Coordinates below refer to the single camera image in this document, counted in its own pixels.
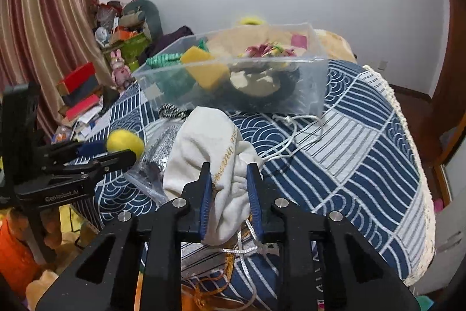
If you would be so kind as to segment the yellow felt ball toy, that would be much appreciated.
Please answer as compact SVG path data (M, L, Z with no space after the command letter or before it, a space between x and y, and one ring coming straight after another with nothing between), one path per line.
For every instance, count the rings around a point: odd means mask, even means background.
M117 129L108 135L106 148L109 153L130 150L139 159L144 152L144 141L137 134L129 130Z

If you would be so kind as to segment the silver glitter pouch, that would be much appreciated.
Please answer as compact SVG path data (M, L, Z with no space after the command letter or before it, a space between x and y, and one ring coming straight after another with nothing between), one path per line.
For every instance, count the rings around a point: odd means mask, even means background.
M156 208L168 202L163 191L163 175L174 140L182 126L180 120L160 119L149 125L144 151L125 179L148 196Z

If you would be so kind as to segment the white drawstring cloth bag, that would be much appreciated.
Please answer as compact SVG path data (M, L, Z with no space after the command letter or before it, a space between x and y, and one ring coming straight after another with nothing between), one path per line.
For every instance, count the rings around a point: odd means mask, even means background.
M263 166L254 146L221 110L196 107L179 129L163 174L169 199L181 196L186 184L198 179L202 165L210 164L213 204L202 242L222 245L250 215L246 172L249 164Z

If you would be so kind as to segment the yellow sponge block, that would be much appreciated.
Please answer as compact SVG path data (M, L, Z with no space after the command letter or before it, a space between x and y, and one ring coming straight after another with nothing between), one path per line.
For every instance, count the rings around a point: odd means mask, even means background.
M217 62L213 55L199 47L188 49L180 62L198 85L207 91L215 90L230 77L227 65Z

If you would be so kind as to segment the red flat box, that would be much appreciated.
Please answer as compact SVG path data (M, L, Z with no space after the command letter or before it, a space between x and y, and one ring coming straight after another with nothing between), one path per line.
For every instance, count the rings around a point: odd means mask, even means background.
M80 88L89 77L95 74L94 65L91 62L76 68L57 83L56 88L60 96L68 96Z

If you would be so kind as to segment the pink rabbit figure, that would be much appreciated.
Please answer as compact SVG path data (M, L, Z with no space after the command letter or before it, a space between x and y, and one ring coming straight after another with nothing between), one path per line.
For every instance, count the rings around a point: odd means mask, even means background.
M111 69L112 80L119 90L127 89L132 85L133 78L130 68L126 65L122 57L122 52L118 50L111 51Z

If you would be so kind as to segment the blue white patterned bedspread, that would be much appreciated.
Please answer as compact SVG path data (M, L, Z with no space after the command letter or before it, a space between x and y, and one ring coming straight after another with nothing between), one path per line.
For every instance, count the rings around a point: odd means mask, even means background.
M427 206L431 196L419 153L382 76L350 62L330 60L328 68L322 139L292 158L265 164L262 175L308 212L344 214L409 287L425 274L434 255L434 212ZM292 133L272 116L227 115L260 154ZM103 140L117 129L148 140L158 118L136 83L99 120L89 140ZM156 205L117 171L97 185L93 199L73 208L100 231L119 212L142 215ZM238 257L232 274L220 277L223 253L190 243L182 243L181 252L183 292L194 295L200 282L202 300L221 308L251 299L253 288ZM257 289L252 305L258 310L277 308L278 262L271 252L246 257Z

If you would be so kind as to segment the green cardboard box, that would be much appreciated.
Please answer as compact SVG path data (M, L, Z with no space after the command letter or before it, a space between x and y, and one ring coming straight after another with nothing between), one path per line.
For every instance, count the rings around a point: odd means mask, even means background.
M120 50L125 63L131 71L139 67L138 57L150 44L150 40L144 33L140 33L124 41L118 41L108 47L103 48L103 56L108 64L111 64L111 52Z

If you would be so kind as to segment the dark purple clothing pile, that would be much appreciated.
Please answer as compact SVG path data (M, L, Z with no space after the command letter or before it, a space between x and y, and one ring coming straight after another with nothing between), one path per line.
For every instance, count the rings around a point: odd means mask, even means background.
M151 58L152 56L157 55L161 50L165 49L168 47L170 44L173 42L177 41L178 39L181 39L182 37L185 36L192 36L193 32L192 30L187 27L187 26L182 26L178 30L162 35L157 41L151 42L145 49L141 52L139 57L137 58L138 63L140 66L144 65L145 62L147 61L148 58Z

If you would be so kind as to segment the striped brown curtain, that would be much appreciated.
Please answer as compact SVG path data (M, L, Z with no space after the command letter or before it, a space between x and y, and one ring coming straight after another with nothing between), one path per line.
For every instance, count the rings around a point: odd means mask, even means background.
M1 0L1 86L41 87L38 124L52 136L63 105L56 88L91 62L102 85L111 83L92 29L99 0Z

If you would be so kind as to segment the grey green neck pillow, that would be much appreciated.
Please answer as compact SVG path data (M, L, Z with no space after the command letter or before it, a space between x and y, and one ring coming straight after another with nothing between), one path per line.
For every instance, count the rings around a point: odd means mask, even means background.
M119 26L141 29L146 37L155 42L163 35L159 10L149 0L135 0L122 9Z

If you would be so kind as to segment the clear plastic storage bin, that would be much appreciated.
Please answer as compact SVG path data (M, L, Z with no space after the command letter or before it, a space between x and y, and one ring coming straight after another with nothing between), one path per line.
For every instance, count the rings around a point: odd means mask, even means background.
M328 66L310 24L261 24L184 36L133 75L156 109L320 116Z

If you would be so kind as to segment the floral fabric scrap bundle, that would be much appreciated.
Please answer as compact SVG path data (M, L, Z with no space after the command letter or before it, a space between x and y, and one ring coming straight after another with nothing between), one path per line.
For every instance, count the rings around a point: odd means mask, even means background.
M251 46L239 55L240 58L295 57L295 49L278 43L265 43Z

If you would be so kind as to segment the brown wooden door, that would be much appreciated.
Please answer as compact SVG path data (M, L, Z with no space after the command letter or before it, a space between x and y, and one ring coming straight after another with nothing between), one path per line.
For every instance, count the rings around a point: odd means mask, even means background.
M465 114L465 0L449 0L446 53L432 107L435 135L445 147Z

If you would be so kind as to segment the yellow fuzzy plush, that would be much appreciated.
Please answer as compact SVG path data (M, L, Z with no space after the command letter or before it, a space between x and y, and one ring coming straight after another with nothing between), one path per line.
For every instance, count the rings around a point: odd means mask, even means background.
M252 16L242 17L239 20L240 25L262 25L264 23L265 23L265 21L262 20L261 18L252 17Z

